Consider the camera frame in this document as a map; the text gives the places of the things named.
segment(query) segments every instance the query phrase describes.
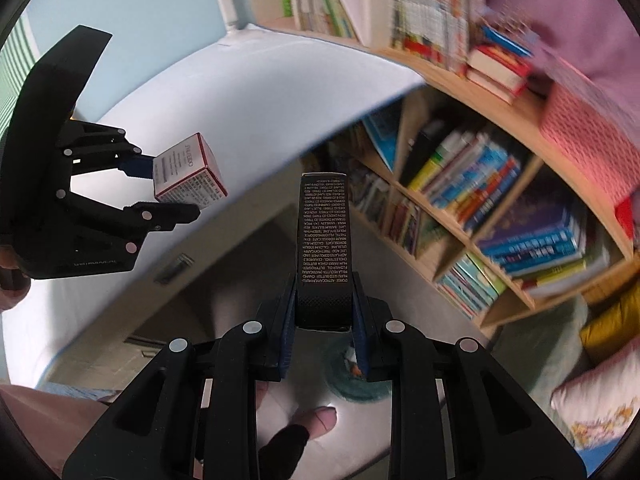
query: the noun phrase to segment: white wall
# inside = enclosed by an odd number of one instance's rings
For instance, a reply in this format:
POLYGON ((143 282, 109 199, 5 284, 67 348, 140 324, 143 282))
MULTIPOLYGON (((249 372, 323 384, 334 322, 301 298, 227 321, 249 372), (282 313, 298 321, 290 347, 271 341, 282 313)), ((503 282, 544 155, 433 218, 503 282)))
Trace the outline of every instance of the white wall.
POLYGON ((32 0, 27 15, 41 52, 79 24, 113 34, 78 102, 89 121, 225 34, 217 0, 32 0))

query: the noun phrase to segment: finger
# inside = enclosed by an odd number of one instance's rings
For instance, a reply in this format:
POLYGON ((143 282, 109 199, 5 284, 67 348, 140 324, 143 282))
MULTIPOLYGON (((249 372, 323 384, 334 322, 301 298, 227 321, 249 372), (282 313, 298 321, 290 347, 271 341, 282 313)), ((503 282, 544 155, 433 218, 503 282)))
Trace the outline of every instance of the finger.
POLYGON ((20 303, 31 288, 31 281, 21 290, 0 289, 0 311, 9 310, 20 303))
POLYGON ((260 408, 264 397, 269 389, 269 383, 264 381, 255 381, 255 409, 260 408))
POLYGON ((11 247, 0 247, 0 267, 3 269, 18 268, 18 259, 11 247))

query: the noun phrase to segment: person's hand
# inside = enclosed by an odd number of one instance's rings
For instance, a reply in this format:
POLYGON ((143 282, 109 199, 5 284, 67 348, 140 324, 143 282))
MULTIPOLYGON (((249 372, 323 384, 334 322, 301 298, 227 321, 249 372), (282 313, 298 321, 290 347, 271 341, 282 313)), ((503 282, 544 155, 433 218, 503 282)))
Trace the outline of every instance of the person's hand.
MULTIPOLYGON (((17 269, 18 261, 14 250, 9 247, 0 247, 0 267, 3 269, 17 269)), ((21 290, 4 290, 0 288, 0 311, 9 310, 20 303, 31 288, 31 280, 21 290)))

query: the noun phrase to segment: floor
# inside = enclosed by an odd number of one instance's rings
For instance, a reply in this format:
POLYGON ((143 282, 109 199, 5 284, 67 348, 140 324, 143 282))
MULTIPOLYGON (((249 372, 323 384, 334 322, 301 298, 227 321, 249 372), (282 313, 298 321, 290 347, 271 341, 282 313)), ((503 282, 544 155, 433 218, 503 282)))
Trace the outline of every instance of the floor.
MULTIPOLYGON (((254 316, 261 300, 279 295, 294 269, 292 219, 278 219, 255 232, 224 256, 183 293, 169 302, 133 335, 143 340, 169 341, 188 336, 193 342, 220 337, 229 328, 254 316)), ((365 292, 386 301, 394 316, 426 336, 455 342, 472 336, 486 338, 462 314, 389 250, 368 228, 352 225, 353 269, 365 292)), ((294 478, 339 480, 362 472, 362 480, 386 478, 390 441, 390 399, 355 404, 332 394, 322 379, 322 351, 335 335, 298 331, 294 359, 287 379, 272 383, 257 413, 258 440, 266 442, 297 410, 330 404, 338 409, 338 426, 305 449, 294 478), (382 464, 376 464, 380 458, 382 464)), ((94 388, 121 388, 142 369, 153 351, 123 343, 83 376, 94 388)))

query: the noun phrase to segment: blue book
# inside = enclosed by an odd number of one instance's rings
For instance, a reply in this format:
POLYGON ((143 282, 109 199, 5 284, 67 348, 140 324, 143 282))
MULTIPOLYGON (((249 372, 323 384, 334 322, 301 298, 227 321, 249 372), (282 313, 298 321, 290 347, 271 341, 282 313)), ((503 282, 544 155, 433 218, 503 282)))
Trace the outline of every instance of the blue book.
POLYGON ((437 208, 444 209, 461 193, 480 186, 487 176, 498 171, 506 162, 508 154, 494 142, 489 143, 482 150, 475 163, 462 171, 453 181, 431 201, 437 208))
POLYGON ((514 54, 523 57, 532 56, 532 52, 528 48, 523 47, 513 40, 510 40, 510 38, 507 38, 504 34, 501 34, 494 28, 491 28, 488 25, 483 25, 481 28, 485 38, 495 44, 500 45, 502 48, 508 50, 509 52, 513 52, 514 54))
POLYGON ((486 309, 486 305, 481 304, 477 298, 474 298, 471 294, 464 291, 460 282, 452 277, 450 273, 445 274, 440 281, 453 290, 460 300, 462 300, 466 306, 470 307, 474 312, 479 314, 486 309))
POLYGON ((396 160, 401 113, 402 99, 362 118, 362 124, 364 124, 369 139, 391 171, 394 170, 394 161, 396 160))
POLYGON ((540 272, 541 270, 551 269, 552 267, 556 266, 563 266, 565 264, 570 264, 572 262, 580 260, 584 256, 584 252, 586 250, 586 209, 583 209, 581 218, 578 218, 576 214, 574 223, 577 226, 575 229, 576 234, 574 235, 576 240, 576 248, 574 252, 569 254, 549 254, 541 258, 534 258, 532 260, 525 260, 524 262, 507 264, 502 268, 510 276, 519 278, 521 276, 531 274, 532 272, 540 272))
POLYGON ((484 201, 478 211, 476 211, 474 215, 466 221, 464 226, 465 231, 473 231, 478 224, 484 220, 484 218, 489 214, 489 211, 491 211, 491 209, 500 202, 502 196, 511 188, 519 176, 520 171, 520 167, 516 166, 507 175, 505 175, 498 188, 484 201))
POLYGON ((561 256, 567 256, 568 254, 574 254, 576 250, 575 244, 572 240, 567 240, 556 245, 548 245, 537 249, 531 249, 528 251, 521 251, 515 254, 505 254, 504 256, 496 256, 494 262, 499 265, 516 264, 518 262, 526 262, 535 260, 536 258, 543 258, 552 254, 560 254, 561 256))
POLYGON ((554 180, 535 180, 478 247, 487 256, 503 256, 568 240, 575 244, 573 213, 579 212, 580 205, 566 186, 554 180))
POLYGON ((469 280, 475 283, 478 288, 482 289, 482 295, 487 304, 492 304, 498 299, 498 292, 492 287, 489 280, 484 276, 482 271, 476 267, 471 258, 466 254, 456 262, 455 268, 459 270, 465 276, 468 276, 469 280))

